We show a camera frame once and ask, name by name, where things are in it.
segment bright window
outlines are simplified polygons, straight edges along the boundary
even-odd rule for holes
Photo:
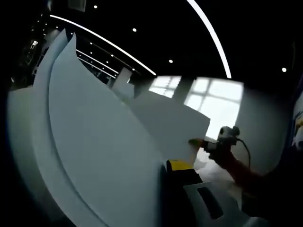
[[[235,125],[242,93],[240,82],[197,78],[184,104],[210,118],[206,136],[216,140],[221,127]]]
[[[172,98],[180,80],[181,77],[179,76],[160,76],[153,81],[149,90],[159,95]]]

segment curved foam sheet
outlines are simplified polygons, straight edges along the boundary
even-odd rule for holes
[[[105,226],[100,218],[91,212],[87,204],[73,189],[61,165],[51,131],[48,92],[50,75],[55,59],[67,45],[63,30],[44,56],[35,77],[32,113],[32,143],[41,176],[50,194],[65,213],[78,227]]]
[[[113,227],[159,226],[163,159],[135,115],[78,60],[76,36],[54,63],[51,127],[84,201]]]
[[[197,151],[188,141],[205,137],[210,121],[208,117],[150,91],[131,100],[129,106],[156,139],[166,159],[194,162]]]

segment curved light strip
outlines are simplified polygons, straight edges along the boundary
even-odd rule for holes
[[[62,17],[57,17],[57,16],[55,16],[55,15],[49,15],[49,16],[50,16],[50,17],[53,17],[53,18],[56,18],[56,19],[59,19],[59,20],[63,20],[63,21],[65,21],[65,22],[67,22],[67,23],[70,23],[70,24],[75,25],[75,26],[77,26],[77,27],[79,27],[79,28],[82,28],[83,30],[85,30],[85,31],[87,31],[87,32],[89,32],[89,33],[91,33],[92,35],[95,35],[96,37],[102,39],[103,41],[107,42],[109,45],[112,45],[113,47],[115,47],[116,49],[118,49],[119,51],[121,51],[122,53],[124,53],[126,56],[130,57],[131,59],[133,59],[136,63],[138,63],[139,65],[141,65],[142,67],[144,67],[145,69],[147,69],[150,73],[152,73],[154,76],[156,76],[156,73],[155,73],[154,71],[152,71],[150,68],[148,68],[148,67],[147,67],[146,65],[144,65],[142,62],[140,62],[139,60],[137,60],[136,58],[134,58],[133,56],[131,56],[128,52],[126,52],[125,50],[121,49],[121,48],[118,47],[117,45],[113,44],[111,41],[107,40],[106,38],[104,38],[104,37],[98,35],[97,33],[93,32],[93,31],[91,31],[91,30],[89,30],[89,29],[87,29],[87,28],[85,28],[85,27],[83,27],[83,26],[81,26],[81,25],[78,25],[78,24],[76,24],[75,22],[72,22],[72,21],[70,21],[70,20],[64,19],[64,18],[62,18]]]
[[[199,5],[195,2],[195,0],[187,0],[187,1],[191,5],[191,7],[196,11],[196,13],[199,15],[199,17],[201,18],[201,20],[203,21],[203,23],[205,24],[208,32],[210,33],[210,35],[211,35],[211,37],[212,37],[212,39],[214,41],[214,44],[217,47],[217,50],[219,52],[219,55],[221,57],[221,60],[222,60],[222,63],[223,63],[224,69],[225,69],[226,76],[227,76],[227,78],[231,79],[232,75],[231,75],[231,71],[230,71],[230,69],[228,67],[228,63],[227,63],[227,59],[226,59],[225,53],[223,51],[223,48],[222,48],[221,43],[219,41],[219,38],[218,38],[216,32],[214,31],[213,26],[209,22],[209,20],[206,17],[205,13],[201,10],[201,8],[199,7]]]
[[[76,51],[78,51],[79,53],[82,53],[83,55],[87,56],[88,58],[90,58],[90,59],[92,59],[92,60],[98,62],[99,64],[105,66],[106,68],[112,70],[112,71],[115,72],[116,74],[119,74],[116,70],[113,70],[111,67],[108,67],[106,64],[103,64],[102,62],[97,61],[96,59],[90,57],[89,55],[87,55],[87,54],[85,54],[85,53],[83,53],[83,52],[81,52],[81,51],[79,51],[79,50],[77,50],[77,49],[76,49]]]
[[[110,77],[112,77],[112,78],[116,79],[116,78],[115,78],[113,75],[110,75],[109,73],[107,73],[107,72],[103,71],[102,69],[99,69],[97,66],[94,66],[93,64],[90,64],[89,62],[87,62],[87,61],[83,60],[82,58],[79,58],[79,59],[80,59],[81,61],[83,61],[83,62],[87,63],[88,65],[90,65],[90,66],[92,66],[92,67],[95,67],[96,69],[98,69],[98,70],[100,70],[100,71],[104,72],[105,74],[109,75]]]

